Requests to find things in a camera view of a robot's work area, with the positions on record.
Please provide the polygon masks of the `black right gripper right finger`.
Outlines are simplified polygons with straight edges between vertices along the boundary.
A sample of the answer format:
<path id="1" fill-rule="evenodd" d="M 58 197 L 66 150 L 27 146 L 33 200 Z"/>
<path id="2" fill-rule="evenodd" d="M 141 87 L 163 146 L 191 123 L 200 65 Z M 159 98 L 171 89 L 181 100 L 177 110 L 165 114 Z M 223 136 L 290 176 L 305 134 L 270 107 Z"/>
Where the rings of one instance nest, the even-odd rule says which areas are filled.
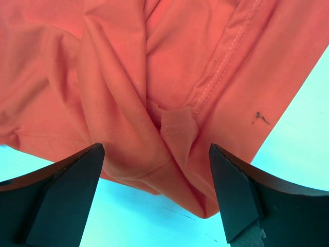
<path id="1" fill-rule="evenodd" d="M 278 178 L 216 144 L 209 160 L 228 244 L 328 246 L 327 191 Z"/>

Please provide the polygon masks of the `orange t-shirt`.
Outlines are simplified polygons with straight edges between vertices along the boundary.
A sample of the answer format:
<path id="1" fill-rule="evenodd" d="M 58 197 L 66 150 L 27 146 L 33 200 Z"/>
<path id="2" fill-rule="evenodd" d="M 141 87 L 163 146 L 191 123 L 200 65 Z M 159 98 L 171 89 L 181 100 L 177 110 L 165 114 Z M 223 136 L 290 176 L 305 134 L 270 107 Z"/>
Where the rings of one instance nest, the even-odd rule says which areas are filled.
<path id="1" fill-rule="evenodd" d="M 328 46 L 328 1 L 1 1 L 1 144 L 218 213 L 208 152 L 250 162 Z"/>

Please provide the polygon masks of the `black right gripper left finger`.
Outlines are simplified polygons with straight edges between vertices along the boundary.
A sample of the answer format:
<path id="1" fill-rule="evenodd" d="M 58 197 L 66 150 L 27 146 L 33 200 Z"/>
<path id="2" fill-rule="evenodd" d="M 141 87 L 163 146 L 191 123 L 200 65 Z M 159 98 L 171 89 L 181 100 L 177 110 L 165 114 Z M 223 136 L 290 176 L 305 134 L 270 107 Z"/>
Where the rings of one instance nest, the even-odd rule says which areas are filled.
<path id="1" fill-rule="evenodd" d="M 1 182 L 1 246 L 79 246 L 104 160 L 95 143 Z"/>

